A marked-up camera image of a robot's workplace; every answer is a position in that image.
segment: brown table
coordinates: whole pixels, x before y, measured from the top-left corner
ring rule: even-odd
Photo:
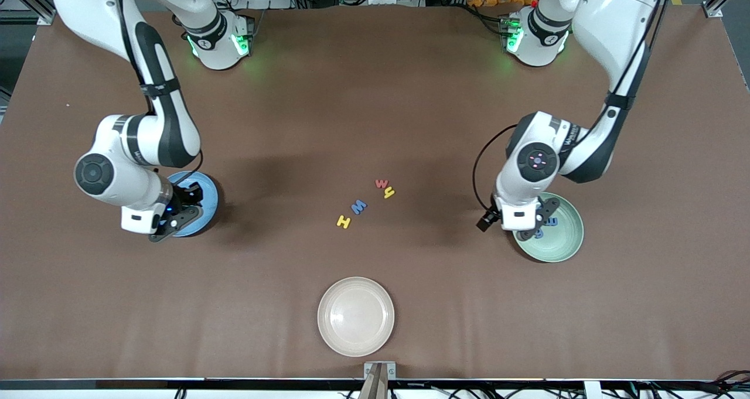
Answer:
[[[534,69],[457,9],[273,11],[252,58],[211,71],[169,15],[147,18],[227,205],[208,233],[151,244],[80,193],[73,164],[99,120],[143,100],[128,63],[59,20],[40,28],[0,127],[0,377],[357,377],[366,359],[402,377],[750,367],[750,96],[697,7],[670,7],[608,174],[552,185],[586,225],[558,265],[474,228],[469,175],[527,113],[594,121],[605,73],[575,41]],[[503,145],[480,165],[485,196]],[[367,209],[337,228],[356,199]],[[316,327],[322,293],[354,275],[396,304],[366,359]]]

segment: white robotic arm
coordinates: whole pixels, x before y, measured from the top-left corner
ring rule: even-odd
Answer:
[[[177,17],[193,54],[212,70],[225,70],[250,54],[252,17],[219,11],[212,0],[154,0]]]
[[[185,106],[169,55],[134,0],[54,0],[65,25],[86,41],[131,62],[145,114],[104,118],[74,172],[78,187],[120,206],[121,226],[160,241],[201,215],[199,187],[179,188],[154,166],[181,168],[200,152],[198,130]]]
[[[544,1],[539,6],[549,4]],[[483,231],[502,217],[503,228],[519,231],[522,241],[533,236],[557,207],[542,204],[539,194],[557,173],[577,183],[601,177],[635,100],[649,58],[645,34],[659,0],[565,1],[577,6],[575,37],[607,71],[609,94],[591,130],[541,111],[520,120],[496,178],[493,205],[478,223]]]

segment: metal bracket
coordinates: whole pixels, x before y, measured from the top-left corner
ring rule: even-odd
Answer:
[[[396,380],[396,362],[395,361],[367,361],[364,364],[364,377],[370,375],[370,371],[375,364],[385,364],[385,370],[388,374],[388,380]]]
[[[724,16],[724,14],[721,12],[721,9],[708,9],[705,1],[701,4],[701,6],[703,7],[704,15],[706,18],[721,18]]]
[[[539,203],[541,204],[541,207],[539,207],[539,209],[536,209],[536,225],[531,230],[518,231],[516,233],[516,238],[518,239],[518,241],[528,241],[529,239],[531,239],[534,234],[536,234],[536,231],[538,231],[539,228],[544,225],[544,222],[546,222],[547,219],[552,216],[552,213],[557,210],[557,207],[560,206],[560,201],[556,198],[547,199],[546,202],[539,199]]]
[[[364,378],[362,391],[359,397],[362,399],[386,399],[388,397],[388,381],[396,377],[396,363],[392,361],[375,361],[364,364]]]
[[[57,14],[57,11],[52,12],[52,16],[45,18],[45,17],[39,17],[37,20],[37,25],[52,25],[52,22],[54,21],[54,16]]]
[[[596,380],[584,380],[586,399],[602,399],[602,383]]]
[[[189,225],[192,221],[203,215],[203,209],[196,205],[189,205],[176,214],[164,216],[166,223],[159,225],[156,233],[152,233],[148,236],[148,241],[161,242],[165,239],[173,236],[182,230],[185,226]]]

